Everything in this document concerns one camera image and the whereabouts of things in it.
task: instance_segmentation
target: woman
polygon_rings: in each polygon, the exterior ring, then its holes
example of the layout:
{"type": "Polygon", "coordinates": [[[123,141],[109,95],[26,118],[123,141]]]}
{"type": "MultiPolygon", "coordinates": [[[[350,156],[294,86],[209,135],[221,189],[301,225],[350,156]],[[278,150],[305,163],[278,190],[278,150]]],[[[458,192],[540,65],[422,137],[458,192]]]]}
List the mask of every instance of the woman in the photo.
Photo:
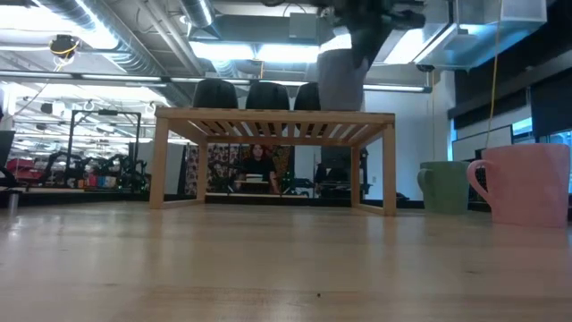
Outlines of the woman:
{"type": "MultiPolygon", "coordinates": [[[[243,170],[240,174],[240,180],[245,181],[247,174],[260,174],[262,175],[263,182],[269,182],[272,192],[279,194],[278,182],[276,180],[276,167],[274,161],[266,156],[266,149],[259,144],[250,146],[250,157],[247,157],[242,162],[243,170]]],[[[237,190],[240,189],[241,184],[236,183],[237,190]]]]}

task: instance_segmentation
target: air duct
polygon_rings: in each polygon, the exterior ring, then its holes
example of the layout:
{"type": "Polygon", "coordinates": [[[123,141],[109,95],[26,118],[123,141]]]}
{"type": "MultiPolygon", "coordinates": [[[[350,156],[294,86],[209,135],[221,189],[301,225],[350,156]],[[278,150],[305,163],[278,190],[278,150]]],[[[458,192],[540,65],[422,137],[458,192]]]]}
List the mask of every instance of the air duct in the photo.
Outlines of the air duct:
{"type": "MultiPolygon", "coordinates": [[[[163,67],[135,38],[130,29],[117,17],[104,1],[98,0],[34,0],[66,20],[75,22],[86,32],[110,34],[118,41],[118,52],[128,54],[108,55],[109,59],[129,74],[165,75],[163,67]]],[[[177,85],[153,89],[176,106],[189,106],[191,98],[177,85]]]]}
{"type": "MultiPolygon", "coordinates": [[[[179,0],[181,9],[187,20],[195,28],[199,28],[220,37],[213,22],[215,21],[215,8],[209,0],[179,0]]],[[[238,78],[239,71],[232,60],[212,61],[213,67],[222,78],[238,78]]]]}

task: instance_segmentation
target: wooden table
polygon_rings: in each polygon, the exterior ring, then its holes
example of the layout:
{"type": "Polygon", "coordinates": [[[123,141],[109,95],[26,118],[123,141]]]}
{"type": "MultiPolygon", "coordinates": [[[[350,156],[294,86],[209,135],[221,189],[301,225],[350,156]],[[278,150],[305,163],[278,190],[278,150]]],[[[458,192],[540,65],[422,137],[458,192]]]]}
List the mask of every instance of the wooden table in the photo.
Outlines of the wooden table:
{"type": "Polygon", "coordinates": [[[208,144],[235,143],[351,147],[352,207],[385,216],[396,215],[395,114],[160,107],[156,117],[149,201],[152,209],[204,203],[208,144]],[[272,133],[270,125],[288,130],[272,133]],[[196,200],[164,202],[169,131],[199,147],[196,200]],[[362,205],[359,197],[360,149],[379,138],[383,138],[384,208],[362,205]]]}

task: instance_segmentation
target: pink mug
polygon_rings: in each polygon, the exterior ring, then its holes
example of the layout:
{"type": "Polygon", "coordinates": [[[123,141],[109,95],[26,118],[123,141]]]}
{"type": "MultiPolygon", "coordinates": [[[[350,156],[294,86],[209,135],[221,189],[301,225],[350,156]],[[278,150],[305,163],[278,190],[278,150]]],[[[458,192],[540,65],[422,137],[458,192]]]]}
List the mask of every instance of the pink mug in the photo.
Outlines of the pink mug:
{"type": "Polygon", "coordinates": [[[568,225],[570,148],[563,144],[524,144],[483,151],[468,167],[473,188],[489,203],[496,224],[558,227],[568,225]],[[486,172],[485,190],[476,179],[486,172]]]}

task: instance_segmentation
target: mug handle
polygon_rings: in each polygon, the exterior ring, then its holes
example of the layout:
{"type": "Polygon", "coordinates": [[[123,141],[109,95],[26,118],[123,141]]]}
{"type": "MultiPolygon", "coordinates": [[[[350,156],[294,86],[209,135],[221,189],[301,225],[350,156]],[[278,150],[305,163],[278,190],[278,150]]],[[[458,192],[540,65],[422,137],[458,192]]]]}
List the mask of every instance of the mug handle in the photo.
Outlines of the mug handle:
{"type": "Polygon", "coordinates": [[[429,180],[429,175],[432,175],[433,170],[430,169],[421,169],[417,174],[417,184],[419,184],[419,188],[423,193],[428,193],[429,190],[427,189],[427,182],[429,180]]]}
{"type": "Polygon", "coordinates": [[[479,183],[479,181],[476,179],[476,169],[480,166],[482,166],[484,168],[486,168],[487,166],[488,167],[494,167],[494,164],[490,161],[487,161],[487,160],[476,160],[476,161],[471,162],[471,164],[468,166],[468,169],[467,169],[467,179],[468,179],[469,183],[471,183],[473,188],[475,188],[476,192],[478,192],[478,194],[480,194],[489,203],[489,205],[492,206],[492,195],[491,195],[491,193],[487,192],[483,188],[481,183],[479,183]]]}

